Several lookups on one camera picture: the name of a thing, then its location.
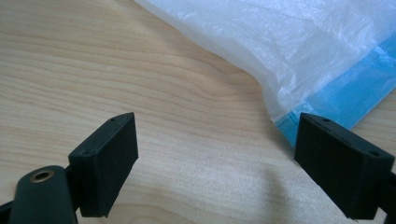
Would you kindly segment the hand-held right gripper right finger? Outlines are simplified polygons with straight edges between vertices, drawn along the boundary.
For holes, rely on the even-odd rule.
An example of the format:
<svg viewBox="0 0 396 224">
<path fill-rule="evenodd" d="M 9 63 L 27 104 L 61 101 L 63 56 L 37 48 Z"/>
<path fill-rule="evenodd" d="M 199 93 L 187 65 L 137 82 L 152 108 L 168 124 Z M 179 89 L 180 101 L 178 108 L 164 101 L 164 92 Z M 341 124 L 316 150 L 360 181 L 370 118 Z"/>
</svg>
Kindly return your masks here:
<svg viewBox="0 0 396 224">
<path fill-rule="evenodd" d="M 373 219 L 382 209 L 396 220 L 396 157 L 336 122 L 303 113 L 294 159 L 344 215 Z"/>
</svg>

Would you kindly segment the white blue-edged plastic trash bag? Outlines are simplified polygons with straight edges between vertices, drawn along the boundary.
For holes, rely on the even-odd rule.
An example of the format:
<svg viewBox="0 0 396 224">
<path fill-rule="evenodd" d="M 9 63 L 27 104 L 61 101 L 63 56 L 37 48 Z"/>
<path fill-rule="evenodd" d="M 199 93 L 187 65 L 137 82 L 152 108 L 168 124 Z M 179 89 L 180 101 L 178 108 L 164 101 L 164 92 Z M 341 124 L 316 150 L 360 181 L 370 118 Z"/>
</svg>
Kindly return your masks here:
<svg viewBox="0 0 396 224">
<path fill-rule="evenodd" d="M 396 89 L 396 0 L 135 0 L 262 86 L 290 143 L 301 113 L 353 127 Z"/>
</svg>

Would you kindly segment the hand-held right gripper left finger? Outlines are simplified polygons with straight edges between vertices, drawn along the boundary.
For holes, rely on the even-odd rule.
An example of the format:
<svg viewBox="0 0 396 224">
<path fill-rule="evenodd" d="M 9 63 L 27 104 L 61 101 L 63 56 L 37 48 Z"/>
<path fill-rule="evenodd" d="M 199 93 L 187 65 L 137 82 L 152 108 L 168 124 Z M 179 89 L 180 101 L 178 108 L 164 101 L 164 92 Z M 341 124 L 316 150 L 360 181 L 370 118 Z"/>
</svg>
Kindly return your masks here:
<svg viewBox="0 0 396 224">
<path fill-rule="evenodd" d="M 68 156 L 84 217 L 107 217 L 138 159 L 134 113 L 107 120 Z"/>
</svg>

